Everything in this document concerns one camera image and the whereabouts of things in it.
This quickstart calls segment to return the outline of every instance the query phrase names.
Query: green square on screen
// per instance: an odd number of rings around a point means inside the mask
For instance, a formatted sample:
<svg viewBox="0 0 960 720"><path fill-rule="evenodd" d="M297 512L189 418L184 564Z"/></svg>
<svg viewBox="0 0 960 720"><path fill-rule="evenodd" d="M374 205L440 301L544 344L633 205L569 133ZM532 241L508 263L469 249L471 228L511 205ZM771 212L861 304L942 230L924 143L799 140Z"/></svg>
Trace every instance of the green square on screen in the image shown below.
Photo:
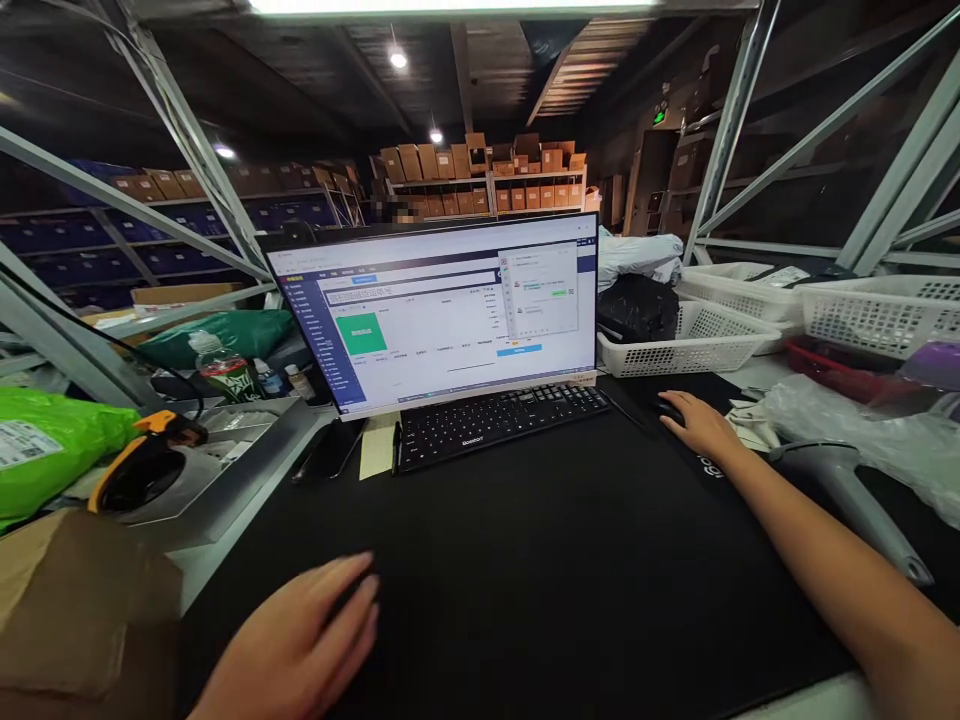
<svg viewBox="0 0 960 720"><path fill-rule="evenodd" d="M380 352L387 349L387 343L380 332L380 323L376 313L363 315L345 315L337 318L337 327L347 344L347 352L351 355L362 355L367 352Z"/></svg>

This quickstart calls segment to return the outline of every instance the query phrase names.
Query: software interface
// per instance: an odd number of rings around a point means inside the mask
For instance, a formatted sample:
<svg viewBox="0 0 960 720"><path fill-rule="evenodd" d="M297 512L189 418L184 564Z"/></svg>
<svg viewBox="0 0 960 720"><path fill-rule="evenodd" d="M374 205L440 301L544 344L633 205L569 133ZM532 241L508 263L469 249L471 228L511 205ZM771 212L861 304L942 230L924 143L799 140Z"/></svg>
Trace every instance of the software interface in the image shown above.
<svg viewBox="0 0 960 720"><path fill-rule="evenodd" d="M595 216L268 253L341 413L594 367Z"/></svg>

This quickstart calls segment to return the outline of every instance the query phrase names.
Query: black desk mat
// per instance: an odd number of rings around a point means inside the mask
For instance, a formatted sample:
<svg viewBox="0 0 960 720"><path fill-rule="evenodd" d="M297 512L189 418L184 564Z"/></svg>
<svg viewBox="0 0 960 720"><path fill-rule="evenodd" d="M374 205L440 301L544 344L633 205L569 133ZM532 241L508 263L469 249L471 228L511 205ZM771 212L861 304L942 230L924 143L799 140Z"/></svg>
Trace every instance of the black desk mat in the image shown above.
<svg viewBox="0 0 960 720"><path fill-rule="evenodd" d="M714 375L601 379L625 403ZM372 548L380 635L338 718L720 718L853 667L733 488L617 412L433 469L279 487L184 618L181 712L297 573ZM960 618L960 534L864 475Z"/></svg>

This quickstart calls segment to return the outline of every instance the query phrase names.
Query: white plastic basket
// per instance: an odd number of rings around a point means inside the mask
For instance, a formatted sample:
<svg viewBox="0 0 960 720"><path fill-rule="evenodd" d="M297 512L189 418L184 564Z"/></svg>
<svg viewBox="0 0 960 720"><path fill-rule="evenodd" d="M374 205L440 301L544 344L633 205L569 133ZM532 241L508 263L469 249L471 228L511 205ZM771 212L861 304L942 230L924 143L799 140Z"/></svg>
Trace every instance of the white plastic basket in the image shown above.
<svg viewBox="0 0 960 720"><path fill-rule="evenodd" d="M728 372L739 369L763 343L778 340L780 333L718 305L683 301L677 338L616 345L597 333L597 349L614 377Z"/></svg>
<svg viewBox="0 0 960 720"><path fill-rule="evenodd" d="M799 292L746 282L772 267L741 262L684 268L677 289L767 322L803 322Z"/></svg>
<svg viewBox="0 0 960 720"><path fill-rule="evenodd" d="M960 341L960 277L890 275L801 286L807 334L905 360Z"/></svg>
<svg viewBox="0 0 960 720"><path fill-rule="evenodd" d="M699 298L689 295L688 293L681 292L680 288L677 288L677 297L681 300L699 300ZM780 337L777 340L771 340L770 342L760 343L760 346L753 351L754 356L757 355L771 355L775 352L780 352L783 350L784 345L787 344L787 340L797 335L803 335L805 328L803 325L803 319L799 320L787 320L782 323L772 323L766 320L760 320L755 317L751 317L745 313L737 312L733 308L724 307L724 312L733 314L735 317L739 317L741 320L751 320L753 322L760 323L765 326L769 332L776 332L780 334Z"/></svg>

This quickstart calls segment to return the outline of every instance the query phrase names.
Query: white plastic bag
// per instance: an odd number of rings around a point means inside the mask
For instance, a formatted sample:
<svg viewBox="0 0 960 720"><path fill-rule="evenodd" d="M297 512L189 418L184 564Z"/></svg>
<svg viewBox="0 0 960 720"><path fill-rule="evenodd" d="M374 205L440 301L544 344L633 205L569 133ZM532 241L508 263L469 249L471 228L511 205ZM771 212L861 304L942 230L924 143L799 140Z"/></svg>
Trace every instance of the white plastic bag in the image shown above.
<svg viewBox="0 0 960 720"><path fill-rule="evenodd" d="M763 406L790 440L839 440L862 462L896 478L960 530L960 425L934 413L903 418L873 415L803 375L767 393Z"/></svg>
<svg viewBox="0 0 960 720"><path fill-rule="evenodd" d="M676 235L645 238L616 237L600 227L597 292L612 286L621 275L646 275L674 285L680 279L683 243Z"/></svg>

